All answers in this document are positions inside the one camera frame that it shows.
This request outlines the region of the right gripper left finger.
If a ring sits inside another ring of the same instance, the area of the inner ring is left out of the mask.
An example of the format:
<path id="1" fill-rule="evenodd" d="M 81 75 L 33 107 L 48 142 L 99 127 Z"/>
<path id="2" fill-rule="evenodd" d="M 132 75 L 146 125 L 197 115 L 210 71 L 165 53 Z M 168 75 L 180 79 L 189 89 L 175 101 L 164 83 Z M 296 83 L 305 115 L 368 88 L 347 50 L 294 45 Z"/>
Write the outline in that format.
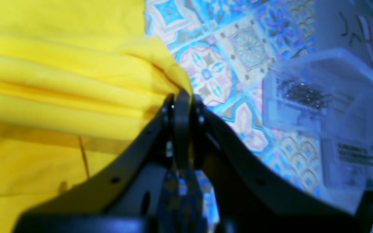
<path id="1" fill-rule="evenodd" d="M 169 94 L 130 146 L 81 185 L 25 211 L 15 233 L 164 233 L 164 177 L 188 168 L 187 91 Z"/>

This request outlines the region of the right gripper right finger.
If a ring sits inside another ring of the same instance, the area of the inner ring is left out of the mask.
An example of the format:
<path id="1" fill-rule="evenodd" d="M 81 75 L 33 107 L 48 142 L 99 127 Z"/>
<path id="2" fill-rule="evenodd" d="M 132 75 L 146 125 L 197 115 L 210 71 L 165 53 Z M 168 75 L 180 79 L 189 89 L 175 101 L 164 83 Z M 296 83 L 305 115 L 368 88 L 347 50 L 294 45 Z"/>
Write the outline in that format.
<path id="1" fill-rule="evenodd" d="M 250 152 L 198 95 L 190 109 L 194 167 L 215 191 L 217 233 L 369 233 L 373 190 L 349 214 L 284 180 Z"/>

